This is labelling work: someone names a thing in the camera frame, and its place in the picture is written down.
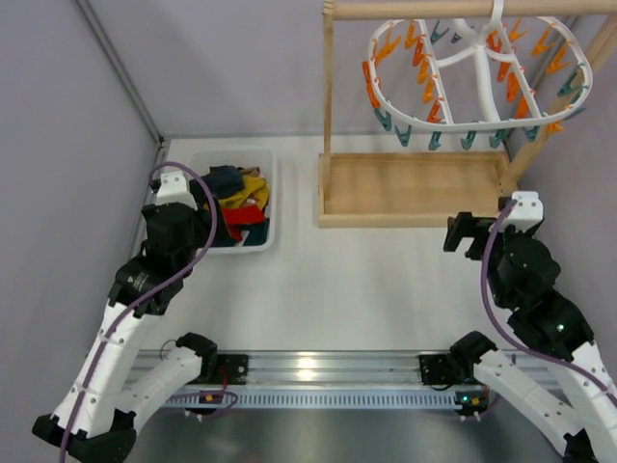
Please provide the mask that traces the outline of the dark navy sock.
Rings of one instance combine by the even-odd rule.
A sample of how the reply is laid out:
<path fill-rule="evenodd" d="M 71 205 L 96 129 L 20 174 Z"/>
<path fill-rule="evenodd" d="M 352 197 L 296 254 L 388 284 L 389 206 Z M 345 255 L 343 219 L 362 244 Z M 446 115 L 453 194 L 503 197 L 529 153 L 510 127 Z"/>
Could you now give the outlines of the dark navy sock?
<path fill-rule="evenodd" d="M 231 197 L 244 188 L 242 174 L 230 165 L 211 167 L 201 179 L 218 199 Z"/>

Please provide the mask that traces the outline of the red christmas sock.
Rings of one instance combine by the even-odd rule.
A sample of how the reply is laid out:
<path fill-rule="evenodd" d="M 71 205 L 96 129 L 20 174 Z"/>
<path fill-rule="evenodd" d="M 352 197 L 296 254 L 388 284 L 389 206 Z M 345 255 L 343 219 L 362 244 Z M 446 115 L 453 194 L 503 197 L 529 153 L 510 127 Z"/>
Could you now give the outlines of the red christmas sock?
<path fill-rule="evenodd" d="M 266 219 L 263 211 L 256 205 L 244 206 L 237 209 L 222 209 L 223 217 L 228 227 L 230 237 L 236 242 L 242 240 L 240 226 L 263 222 Z"/>

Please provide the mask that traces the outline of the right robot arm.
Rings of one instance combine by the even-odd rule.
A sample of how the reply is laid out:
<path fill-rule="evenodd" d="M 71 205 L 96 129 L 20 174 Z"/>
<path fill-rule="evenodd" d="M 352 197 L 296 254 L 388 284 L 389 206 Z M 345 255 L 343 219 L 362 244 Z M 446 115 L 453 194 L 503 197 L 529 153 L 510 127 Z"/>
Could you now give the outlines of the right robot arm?
<path fill-rule="evenodd" d="M 515 407 L 565 462 L 616 459 L 616 384 L 577 305 L 555 287 L 561 272 L 535 232 L 541 218 L 513 223 L 511 205 L 497 218 L 461 212 L 447 221 L 443 248 L 470 238 L 468 259 L 481 264 L 480 294 L 489 320 L 517 350 L 543 362 L 563 399 L 541 387 L 478 331 L 457 340 L 448 361 Z"/>

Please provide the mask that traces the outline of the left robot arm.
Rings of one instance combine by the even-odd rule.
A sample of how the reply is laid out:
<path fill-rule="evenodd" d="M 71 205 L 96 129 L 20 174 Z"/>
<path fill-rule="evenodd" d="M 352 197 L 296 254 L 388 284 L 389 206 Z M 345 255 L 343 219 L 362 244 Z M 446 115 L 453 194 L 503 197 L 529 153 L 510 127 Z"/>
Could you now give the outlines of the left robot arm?
<path fill-rule="evenodd" d="M 37 417 L 35 436 L 80 462 L 122 462 L 144 424 L 176 391 L 216 369 L 214 341 L 188 333 L 159 365 L 124 386 L 149 331 L 204 255 L 212 222 L 181 203 L 143 208 L 147 237 L 116 273 L 94 344 L 56 409 Z"/>

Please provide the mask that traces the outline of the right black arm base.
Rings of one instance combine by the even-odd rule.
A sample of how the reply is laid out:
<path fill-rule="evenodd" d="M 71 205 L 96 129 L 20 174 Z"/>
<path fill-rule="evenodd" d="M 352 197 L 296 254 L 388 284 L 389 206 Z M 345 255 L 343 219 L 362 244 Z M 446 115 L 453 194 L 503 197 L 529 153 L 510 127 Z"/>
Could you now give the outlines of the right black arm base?
<path fill-rule="evenodd" d="M 475 385 L 469 365 L 462 359 L 446 354 L 418 356 L 420 379 L 424 386 L 446 390 L 453 386 Z"/>

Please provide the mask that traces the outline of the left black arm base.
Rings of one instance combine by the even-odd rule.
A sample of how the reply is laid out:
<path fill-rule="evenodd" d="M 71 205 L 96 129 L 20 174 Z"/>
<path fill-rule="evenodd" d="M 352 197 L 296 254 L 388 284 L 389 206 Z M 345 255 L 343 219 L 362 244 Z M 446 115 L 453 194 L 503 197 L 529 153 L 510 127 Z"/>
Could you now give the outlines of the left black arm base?
<path fill-rule="evenodd" d="M 202 384 L 215 386 L 245 385 L 249 360 L 249 356 L 245 354 L 219 354 L 215 366 L 199 381 Z"/>

